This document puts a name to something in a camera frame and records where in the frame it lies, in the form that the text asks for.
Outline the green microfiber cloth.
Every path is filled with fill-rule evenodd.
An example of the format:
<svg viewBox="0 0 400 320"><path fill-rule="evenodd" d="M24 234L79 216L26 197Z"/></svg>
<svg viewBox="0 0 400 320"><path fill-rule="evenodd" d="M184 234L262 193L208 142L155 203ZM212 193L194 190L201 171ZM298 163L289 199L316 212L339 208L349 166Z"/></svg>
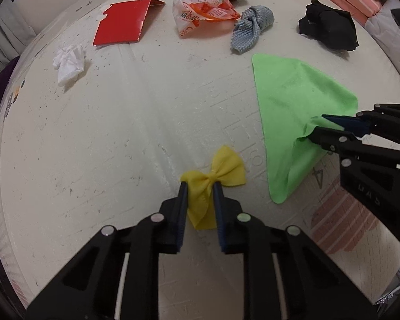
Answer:
<svg viewBox="0 0 400 320"><path fill-rule="evenodd" d="M304 61L267 54L252 57L267 156L269 194L283 203L325 150L309 140L317 127L334 129L324 115L353 116L358 99Z"/></svg>

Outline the yellow fabric bow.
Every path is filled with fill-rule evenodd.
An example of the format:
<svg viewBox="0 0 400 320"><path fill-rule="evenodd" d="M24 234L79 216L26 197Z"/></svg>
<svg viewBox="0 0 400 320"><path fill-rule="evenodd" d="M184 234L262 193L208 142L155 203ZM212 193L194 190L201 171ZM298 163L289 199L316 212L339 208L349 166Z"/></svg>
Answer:
<svg viewBox="0 0 400 320"><path fill-rule="evenodd" d="M217 227L213 200L213 186L220 182L226 187L242 186L246 183L246 171L242 158L226 145L214 154L209 173L190 170L181 176L188 186L188 216L196 230L211 230Z"/></svg>

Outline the orange white plastic bag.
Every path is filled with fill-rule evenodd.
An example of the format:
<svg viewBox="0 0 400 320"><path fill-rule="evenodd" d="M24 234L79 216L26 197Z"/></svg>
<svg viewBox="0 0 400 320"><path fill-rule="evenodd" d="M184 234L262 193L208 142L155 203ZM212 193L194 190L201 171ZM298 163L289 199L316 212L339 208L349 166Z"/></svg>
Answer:
<svg viewBox="0 0 400 320"><path fill-rule="evenodd" d="M174 0L172 8L181 38L202 22L236 21L241 17L229 0Z"/></svg>

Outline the white bagged duvet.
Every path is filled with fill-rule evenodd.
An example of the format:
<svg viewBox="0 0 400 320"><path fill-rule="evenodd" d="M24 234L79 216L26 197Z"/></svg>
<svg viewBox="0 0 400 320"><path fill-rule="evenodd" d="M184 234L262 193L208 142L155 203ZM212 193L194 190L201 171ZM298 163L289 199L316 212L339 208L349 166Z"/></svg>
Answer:
<svg viewBox="0 0 400 320"><path fill-rule="evenodd" d="M400 28L392 16L400 8L399 0L387 0L375 16L368 19L365 29L379 44L400 74Z"/></svg>

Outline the black crumpled garment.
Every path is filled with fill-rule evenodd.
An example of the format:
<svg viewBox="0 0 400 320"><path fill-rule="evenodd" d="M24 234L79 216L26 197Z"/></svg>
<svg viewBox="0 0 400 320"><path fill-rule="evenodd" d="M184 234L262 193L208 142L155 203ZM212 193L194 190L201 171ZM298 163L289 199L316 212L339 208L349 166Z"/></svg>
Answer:
<svg viewBox="0 0 400 320"><path fill-rule="evenodd" d="M335 51L354 51L359 46L351 14L319 0L311 0L306 6L306 15L298 21L298 30Z"/></svg>

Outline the blue grey knotted cloth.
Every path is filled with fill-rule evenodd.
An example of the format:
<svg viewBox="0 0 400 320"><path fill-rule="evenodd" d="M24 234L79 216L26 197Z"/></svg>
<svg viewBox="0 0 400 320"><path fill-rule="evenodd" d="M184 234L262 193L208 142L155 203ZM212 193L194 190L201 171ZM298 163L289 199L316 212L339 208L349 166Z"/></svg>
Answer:
<svg viewBox="0 0 400 320"><path fill-rule="evenodd" d="M236 22L230 48L237 54L251 50L264 30L273 26L274 14L268 7L259 5L245 10Z"/></svg>

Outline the crumpled white tissue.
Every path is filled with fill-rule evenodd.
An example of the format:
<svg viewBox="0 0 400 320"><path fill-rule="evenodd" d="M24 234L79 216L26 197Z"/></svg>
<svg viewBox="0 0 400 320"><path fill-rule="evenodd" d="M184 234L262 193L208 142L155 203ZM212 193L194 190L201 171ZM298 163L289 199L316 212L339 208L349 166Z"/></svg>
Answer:
<svg viewBox="0 0 400 320"><path fill-rule="evenodd" d="M85 70L85 50L81 44L58 50L53 59L53 68L58 72L58 86L75 82Z"/></svg>

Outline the grey curtain left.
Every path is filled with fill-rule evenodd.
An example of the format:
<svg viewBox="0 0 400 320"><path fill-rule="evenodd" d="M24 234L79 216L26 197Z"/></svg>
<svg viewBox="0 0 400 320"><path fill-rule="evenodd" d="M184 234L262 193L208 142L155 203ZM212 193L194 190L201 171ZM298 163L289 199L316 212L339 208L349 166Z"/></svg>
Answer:
<svg viewBox="0 0 400 320"><path fill-rule="evenodd" d="M36 37L34 29L28 25L11 0L3 0L0 5L0 72Z"/></svg>

